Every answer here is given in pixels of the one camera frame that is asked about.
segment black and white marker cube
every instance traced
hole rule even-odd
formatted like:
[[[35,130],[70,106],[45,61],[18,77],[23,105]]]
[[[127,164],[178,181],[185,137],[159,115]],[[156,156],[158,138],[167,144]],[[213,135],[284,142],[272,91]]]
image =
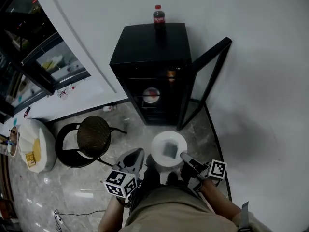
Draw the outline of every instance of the black and white marker cube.
[[[106,190],[121,198],[126,198],[136,187],[136,176],[119,170],[109,169],[103,182]]]
[[[226,162],[212,160],[208,176],[224,179],[225,172],[226,172]]]

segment refrigerator door frame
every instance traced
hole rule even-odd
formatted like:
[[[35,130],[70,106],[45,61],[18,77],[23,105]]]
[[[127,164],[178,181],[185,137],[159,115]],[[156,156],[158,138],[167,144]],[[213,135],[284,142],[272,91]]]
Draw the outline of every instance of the refrigerator door frame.
[[[219,43],[217,43],[215,46],[213,46],[211,49],[209,49],[207,52],[205,52],[202,56],[197,58],[190,67],[187,68],[188,74],[186,85],[184,88],[181,108],[180,108],[180,114],[179,119],[177,123],[177,130],[181,131],[203,108],[204,103],[209,96],[209,93],[220,73],[220,70],[224,64],[224,61],[226,59],[227,53],[229,51],[229,48],[232,44],[232,40],[228,37],[225,37],[223,40],[221,40]],[[186,119],[186,111],[188,109],[190,97],[193,90],[193,85],[197,77],[197,73],[204,68],[209,62],[211,62],[216,56],[218,56],[217,62],[215,64],[215,67],[211,73],[211,77],[209,79],[209,82],[207,84],[207,87],[203,93],[203,96],[200,101],[198,102],[198,107],[195,109],[195,111]]]

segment red bottle label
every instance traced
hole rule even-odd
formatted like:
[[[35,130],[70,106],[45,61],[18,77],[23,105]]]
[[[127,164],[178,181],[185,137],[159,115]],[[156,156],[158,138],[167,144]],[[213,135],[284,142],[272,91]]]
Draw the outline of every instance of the red bottle label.
[[[165,17],[154,17],[154,23],[165,23]]]

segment black chair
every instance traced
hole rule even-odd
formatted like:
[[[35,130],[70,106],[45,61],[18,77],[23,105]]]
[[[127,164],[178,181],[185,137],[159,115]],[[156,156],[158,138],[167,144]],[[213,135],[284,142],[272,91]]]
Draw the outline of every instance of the black chair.
[[[77,145],[79,148],[63,150],[63,141],[66,135],[73,130],[78,130]],[[107,122],[99,116],[87,117],[82,123],[68,124],[60,130],[57,136],[56,155],[64,165],[71,168],[81,168],[96,160],[112,167],[100,157],[108,150],[111,144],[111,132],[114,130],[127,134],[118,128],[109,127]]]

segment person's arm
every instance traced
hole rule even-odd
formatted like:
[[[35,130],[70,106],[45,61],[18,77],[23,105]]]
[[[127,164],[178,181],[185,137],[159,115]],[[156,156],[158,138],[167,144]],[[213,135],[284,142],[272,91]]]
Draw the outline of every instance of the person's arm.
[[[124,206],[119,203],[116,196],[112,196],[98,226],[98,232],[118,232],[122,227],[123,214]]]
[[[213,184],[210,178],[203,181],[200,189],[207,202],[211,205],[216,214],[232,220],[234,216],[241,212],[241,209],[226,198]]]

